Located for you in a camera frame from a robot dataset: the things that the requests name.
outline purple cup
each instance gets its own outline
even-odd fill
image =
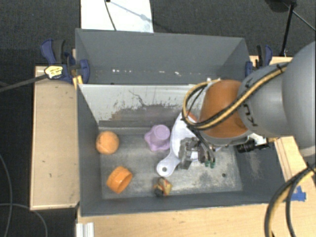
[[[163,124],[154,125],[152,129],[145,134],[145,141],[151,151],[167,150],[170,148],[170,130]]]

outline orange foam ball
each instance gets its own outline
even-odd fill
[[[105,155],[111,155],[119,148],[119,138],[111,131],[101,132],[96,140],[97,151]]]

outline white paper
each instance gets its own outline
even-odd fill
[[[149,0],[111,0],[107,5],[118,31],[154,32]],[[104,0],[81,0],[81,28],[114,30]]]

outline yellow label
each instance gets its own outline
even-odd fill
[[[45,69],[45,74],[47,74],[50,79],[58,79],[63,75],[63,67],[49,66]]]

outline black carpet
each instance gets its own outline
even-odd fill
[[[243,37],[250,54],[268,44],[278,55],[288,9],[281,0],[150,0],[155,32]],[[316,0],[298,0],[295,11],[315,27]],[[0,82],[29,79],[36,63],[44,63],[39,45],[47,38],[75,46],[80,27],[80,0],[0,0]],[[315,40],[315,32],[296,16],[290,27],[287,54]],[[32,142],[32,86],[0,93],[0,154],[13,184],[13,201],[29,203]],[[0,203],[9,201],[8,184],[0,165]],[[0,236],[8,208],[0,207]],[[75,234],[75,210],[41,212],[50,237]],[[35,215],[15,208],[8,236],[44,236]]]

